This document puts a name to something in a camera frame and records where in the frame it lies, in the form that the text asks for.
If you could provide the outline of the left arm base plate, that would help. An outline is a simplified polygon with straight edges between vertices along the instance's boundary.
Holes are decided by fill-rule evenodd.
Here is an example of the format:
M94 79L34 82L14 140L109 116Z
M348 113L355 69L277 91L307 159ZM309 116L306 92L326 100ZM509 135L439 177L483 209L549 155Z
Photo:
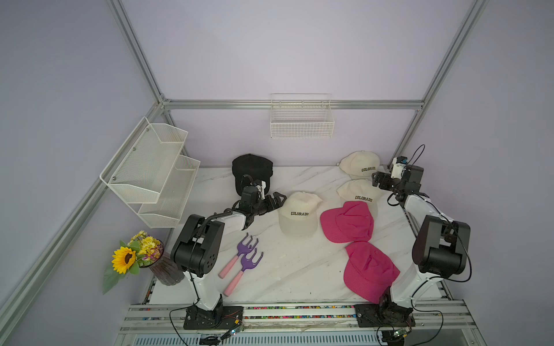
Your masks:
M187 308L183 323L184 330L229 330L243 320L243 306L218 304L214 310L197 306Z

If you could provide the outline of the black cap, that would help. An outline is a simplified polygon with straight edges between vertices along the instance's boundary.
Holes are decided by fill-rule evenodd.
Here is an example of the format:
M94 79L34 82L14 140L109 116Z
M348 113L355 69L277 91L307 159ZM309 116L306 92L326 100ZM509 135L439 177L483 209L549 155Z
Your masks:
M249 179L244 179L245 175L249 175L253 181L265 182L264 193L267 195L271 187L273 168L274 163L271 160L254 154L244 154L234 159L232 161L232 174L235 178L237 194L241 195L243 188L250 184Z

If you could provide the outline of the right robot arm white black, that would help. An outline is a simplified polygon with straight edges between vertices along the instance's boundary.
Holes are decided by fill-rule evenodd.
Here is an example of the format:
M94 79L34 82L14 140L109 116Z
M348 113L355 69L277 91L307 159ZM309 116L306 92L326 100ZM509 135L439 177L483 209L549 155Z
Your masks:
M391 196L419 227L412 247L413 263L400 275L379 302L381 309L407 310L432 287L453 275L460 275L469 263L467 245L470 226L456 221L421 192L424 169L396 157L388 168L372 174L372 184Z

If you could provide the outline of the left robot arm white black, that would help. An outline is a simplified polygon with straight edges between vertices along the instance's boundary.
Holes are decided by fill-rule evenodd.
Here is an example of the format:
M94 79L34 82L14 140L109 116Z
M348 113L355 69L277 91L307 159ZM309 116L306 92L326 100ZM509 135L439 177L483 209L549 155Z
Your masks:
M264 185L244 187L241 199L231 208L210 216L190 215L173 245L170 258L189 274L196 296L192 307L199 311L215 312L222 305L222 294L212 283L211 271L219 256L226 231L244 231L255 217L278 210L287 196L275 192L265 195Z

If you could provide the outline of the cream Colorado cap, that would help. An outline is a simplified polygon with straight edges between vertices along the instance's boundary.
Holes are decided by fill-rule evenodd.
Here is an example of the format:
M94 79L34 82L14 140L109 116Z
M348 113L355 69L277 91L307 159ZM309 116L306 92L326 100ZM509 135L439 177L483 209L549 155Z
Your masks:
M337 189L342 203L349 201L365 202L374 219L378 217L378 202L385 194L383 190L374 187L369 180L351 180Z
M317 230L317 209L322 203L318 195L306 192L292 193L278 209L281 232L287 236L307 237Z
M339 163L339 168L352 180L369 180L380 164L381 160L374 152L356 151L343 158Z

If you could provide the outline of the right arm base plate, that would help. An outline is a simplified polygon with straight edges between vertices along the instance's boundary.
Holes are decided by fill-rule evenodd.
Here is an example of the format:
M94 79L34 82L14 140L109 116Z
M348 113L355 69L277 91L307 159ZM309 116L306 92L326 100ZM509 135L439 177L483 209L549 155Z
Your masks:
M413 309L398 306L392 301L379 304L354 305L358 326L363 327L414 327Z

